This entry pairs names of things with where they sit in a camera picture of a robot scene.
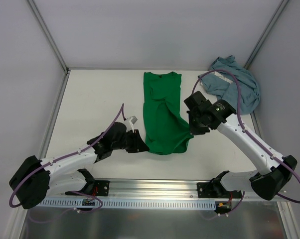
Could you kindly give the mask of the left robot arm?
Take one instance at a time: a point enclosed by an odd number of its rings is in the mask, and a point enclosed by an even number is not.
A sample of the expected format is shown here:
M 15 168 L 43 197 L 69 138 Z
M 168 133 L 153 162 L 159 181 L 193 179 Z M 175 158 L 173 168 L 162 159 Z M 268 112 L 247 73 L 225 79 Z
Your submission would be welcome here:
M 47 196 L 65 193 L 91 196 L 100 195 L 98 182 L 85 168 L 111 156 L 114 150 L 125 150 L 127 153 L 149 151 L 140 133 L 133 124 L 115 122 L 99 136 L 90 139 L 77 151 L 68 155 L 38 159 L 28 157 L 9 181 L 13 194 L 9 205 L 14 208 L 14 197 L 19 200 L 18 206 L 31 209 L 41 203 Z

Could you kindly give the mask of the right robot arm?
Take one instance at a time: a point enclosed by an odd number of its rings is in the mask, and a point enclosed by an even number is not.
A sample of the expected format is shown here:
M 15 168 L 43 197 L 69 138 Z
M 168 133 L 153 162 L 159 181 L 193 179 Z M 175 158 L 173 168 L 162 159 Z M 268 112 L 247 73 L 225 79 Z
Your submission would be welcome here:
M 211 103 L 199 91 L 184 100 L 188 107 L 189 129 L 193 135 L 217 130 L 231 140 L 253 163 L 254 171 L 223 171 L 216 177 L 213 192 L 223 198 L 231 191 L 254 192 L 272 200 L 290 181 L 297 165 L 292 156 L 271 149 L 247 126 L 239 122 L 235 109 L 225 100 Z

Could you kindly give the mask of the green t shirt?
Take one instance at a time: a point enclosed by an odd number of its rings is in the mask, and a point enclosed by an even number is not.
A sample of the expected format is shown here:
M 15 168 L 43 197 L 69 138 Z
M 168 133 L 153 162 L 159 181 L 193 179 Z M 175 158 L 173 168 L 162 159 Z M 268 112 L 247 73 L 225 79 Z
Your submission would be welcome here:
M 158 155 L 185 153 L 193 138 L 180 115 L 181 74 L 144 73 L 143 119 L 146 145 Z

